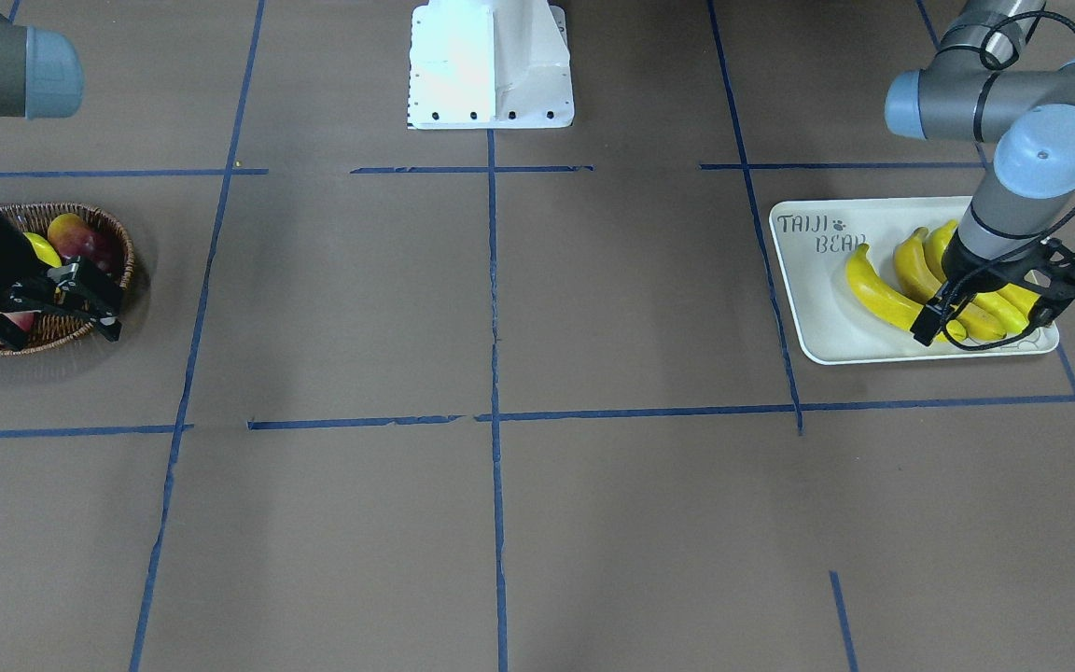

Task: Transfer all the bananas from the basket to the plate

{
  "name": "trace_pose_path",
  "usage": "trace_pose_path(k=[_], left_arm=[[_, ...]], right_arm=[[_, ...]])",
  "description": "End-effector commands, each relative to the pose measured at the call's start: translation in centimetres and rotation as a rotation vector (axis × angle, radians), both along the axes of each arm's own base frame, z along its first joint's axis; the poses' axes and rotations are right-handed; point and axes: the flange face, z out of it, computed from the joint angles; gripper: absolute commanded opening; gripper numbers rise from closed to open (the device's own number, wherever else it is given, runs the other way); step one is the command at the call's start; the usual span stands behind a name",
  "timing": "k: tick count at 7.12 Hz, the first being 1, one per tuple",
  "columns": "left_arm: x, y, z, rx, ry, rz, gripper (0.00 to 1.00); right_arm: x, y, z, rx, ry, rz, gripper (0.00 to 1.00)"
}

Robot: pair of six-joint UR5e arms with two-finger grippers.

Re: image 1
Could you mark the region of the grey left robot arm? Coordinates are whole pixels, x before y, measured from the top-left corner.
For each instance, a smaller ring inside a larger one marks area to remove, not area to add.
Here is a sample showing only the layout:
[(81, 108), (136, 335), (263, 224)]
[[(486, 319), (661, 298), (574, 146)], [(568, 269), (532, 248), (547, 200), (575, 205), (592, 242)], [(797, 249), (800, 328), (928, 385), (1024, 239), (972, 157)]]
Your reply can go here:
[(1038, 294), (1021, 337), (1054, 323), (1075, 301), (1075, 251), (1057, 238), (1075, 217), (1075, 22), (1042, 1), (969, 1), (930, 63), (891, 82), (884, 116), (897, 135), (995, 148), (914, 340), (1007, 285)]

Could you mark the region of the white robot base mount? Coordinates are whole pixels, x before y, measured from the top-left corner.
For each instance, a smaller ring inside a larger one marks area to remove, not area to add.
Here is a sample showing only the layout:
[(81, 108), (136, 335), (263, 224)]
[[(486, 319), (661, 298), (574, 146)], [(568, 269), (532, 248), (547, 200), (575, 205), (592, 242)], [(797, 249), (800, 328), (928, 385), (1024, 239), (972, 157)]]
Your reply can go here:
[(427, 1), (413, 10), (410, 29), (410, 128), (572, 126), (562, 8), (549, 1)]

